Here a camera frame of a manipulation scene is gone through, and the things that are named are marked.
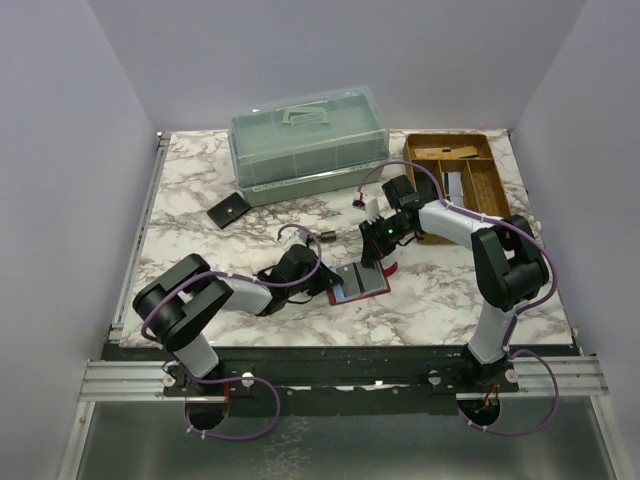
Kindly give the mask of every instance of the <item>marble tabletop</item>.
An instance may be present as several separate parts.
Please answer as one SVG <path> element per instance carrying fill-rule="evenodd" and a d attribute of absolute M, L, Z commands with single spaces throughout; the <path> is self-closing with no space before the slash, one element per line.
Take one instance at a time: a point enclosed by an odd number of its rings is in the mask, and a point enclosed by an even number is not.
<path fill-rule="evenodd" d="M 402 160 L 409 131 L 392 131 L 390 151 Z M 527 194 L 504 130 L 485 134 L 496 159 L 512 213 L 535 225 Z M 382 179 L 403 172 L 389 166 Z M 226 131 L 172 134 L 130 298 L 120 345 L 151 346 L 140 335 L 141 319 L 131 308 L 133 295 L 190 253 L 199 253 L 218 270 L 254 274 L 283 253 L 278 228 L 298 223 L 320 232 L 335 230 L 338 240 L 323 245 L 328 266 L 358 261 L 362 252 L 358 224 L 363 212 L 351 206 L 354 189 L 267 205 L 251 210 L 220 230 L 206 211 L 236 191 Z M 365 186 L 388 206 L 380 183 Z M 394 253 L 398 271 L 391 292 L 342 306 L 320 294 L 305 305 L 288 305 L 269 317 L 220 312 L 205 328 L 217 346 L 379 346 L 464 344 L 473 334 L 482 305 L 471 252 L 454 245 L 415 242 Z M 513 343 L 568 344 L 571 332 L 556 294 L 520 318 Z"/>

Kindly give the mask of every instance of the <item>container lid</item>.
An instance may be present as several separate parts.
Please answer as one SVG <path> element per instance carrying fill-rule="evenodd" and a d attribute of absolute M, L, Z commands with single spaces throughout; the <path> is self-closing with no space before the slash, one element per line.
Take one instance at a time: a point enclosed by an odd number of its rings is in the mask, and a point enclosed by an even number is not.
<path fill-rule="evenodd" d="M 358 143 L 386 126 L 369 88 L 355 87 L 246 108 L 233 117 L 231 130 L 241 167 Z"/>

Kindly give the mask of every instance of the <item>wall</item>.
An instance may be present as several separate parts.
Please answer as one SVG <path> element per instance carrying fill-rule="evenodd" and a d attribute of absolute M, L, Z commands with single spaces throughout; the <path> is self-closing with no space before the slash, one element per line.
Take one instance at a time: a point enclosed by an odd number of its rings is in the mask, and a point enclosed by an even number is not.
<path fill-rule="evenodd" d="M 0 2 L 2 477 L 55 478 L 157 138 L 81 0 Z"/>
<path fill-rule="evenodd" d="M 159 129 L 359 84 L 394 127 L 514 127 L 584 0 L 88 0 Z"/>
<path fill-rule="evenodd" d="M 587 2 L 513 140 L 570 321 L 600 357 L 640 473 L 638 22 L 637 0 Z"/>

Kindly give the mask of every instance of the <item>plastic storage box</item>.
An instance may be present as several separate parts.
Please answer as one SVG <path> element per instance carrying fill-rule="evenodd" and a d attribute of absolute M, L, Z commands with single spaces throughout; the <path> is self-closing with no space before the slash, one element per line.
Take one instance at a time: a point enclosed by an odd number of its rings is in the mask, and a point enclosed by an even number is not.
<path fill-rule="evenodd" d="M 358 185 L 389 158 L 389 130 L 367 87 L 247 108 L 233 117 L 229 142 L 254 207 Z"/>

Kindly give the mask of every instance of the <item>wooden compartment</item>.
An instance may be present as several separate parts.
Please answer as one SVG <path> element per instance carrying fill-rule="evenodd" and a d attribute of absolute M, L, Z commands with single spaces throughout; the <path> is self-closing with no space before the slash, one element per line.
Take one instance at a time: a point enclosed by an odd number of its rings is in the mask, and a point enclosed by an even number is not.
<path fill-rule="evenodd" d="M 479 158 L 450 158 L 451 155 L 447 151 L 469 146 L 476 149 Z M 443 153 L 437 154 L 437 149 L 443 149 Z M 426 159 L 425 157 L 431 156 L 432 152 L 436 152 L 439 158 Z M 486 136 L 466 133 L 410 134 L 404 146 L 404 159 L 407 162 L 419 164 L 433 173 L 445 195 L 448 195 L 448 192 L 445 190 L 444 174 L 460 172 L 466 208 L 499 217 L 511 215 L 502 180 Z M 406 170 L 409 180 L 415 187 L 414 170 L 419 170 L 411 167 L 407 167 Z M 426 245 L 451 243 L 437 235 L 420 234 L 417 237 L 419 243 Z"/>

